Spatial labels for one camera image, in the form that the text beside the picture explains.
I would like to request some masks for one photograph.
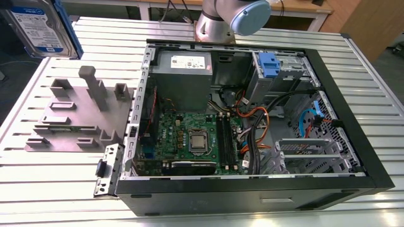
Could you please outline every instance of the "blue hard drive label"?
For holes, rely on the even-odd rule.
[[[62,52],[63,45],[56,32],[47,25],[48,17],[44,10],[31,7],[12,7],[11,11],[32,45],[43,52]]]

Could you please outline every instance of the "slotted aluminum surface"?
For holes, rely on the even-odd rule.
[[[55,78],[78,79],[94,65],[106,86],[136,87],[146,39],[194,40],[182,23],[82,17],[74,28],[83,44],[79,61],[43,60],[0,128],[0,223],[32,226],[398,226],[404,223],[404,117],[392,96],[355,45],[339,34],[263,29],[239,44],[318,49],[368,135],[396,187],[326,211],[136,218],[119,199],[94,199],[95,168],[103,153],[26,152],[32,126],[50,102]]]

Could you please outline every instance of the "black case frame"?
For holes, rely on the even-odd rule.
[[[180,50],[179,44],[191,45],[191,48],[195,48],[196,44],[203,44],[204,46],[219,45],[228,48],[266,48],[266,46],[243,44],[215,44],[168,40],[147,40],[147,42],[150,45],[171,44],[168,46],[155,46],[159,50]],[[335,113],[343,121],[343,129],[351,145],[356,150],[356,155],[367,176],[226,180],[123,180],[118,182],[116,195],[123,199],[136,215],[322,210],[359,195],[376,194],[395,187],[319,52],[314,49],[302,48],[275,46],[268,48],[306,53]],[[258,204],[256,201],[250,203],[250,200],[244,200],[244,196],[252,200],[259,198],[260,203]],[[268,206],[266,206],[266,204],[263,205],[263,199],[267,197],[274,199],[279,196],[282,196],[282,198],[286,196],[288,196],[288,198],[304,196],[312,197],[312,200],[292,209],[284,209],[283,206],[280,206],[282,203],[276,201]]]

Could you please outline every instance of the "gray robot arm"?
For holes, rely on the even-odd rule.
[[[203,42],[230,43],[238,35],[254,34],[267,23],[271,5],[266,0],[204,0],[196,36]]]

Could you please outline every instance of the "power supply label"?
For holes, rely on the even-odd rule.
[[[48,17],[44,10],[31,7],[12,7],[11,11],[32,45],[44,52],[62,52],[63,45],[56,32],[47,26]]]
[[[172,56],[171,67],[175,69],[206,69],[204,57],[200,56]]]

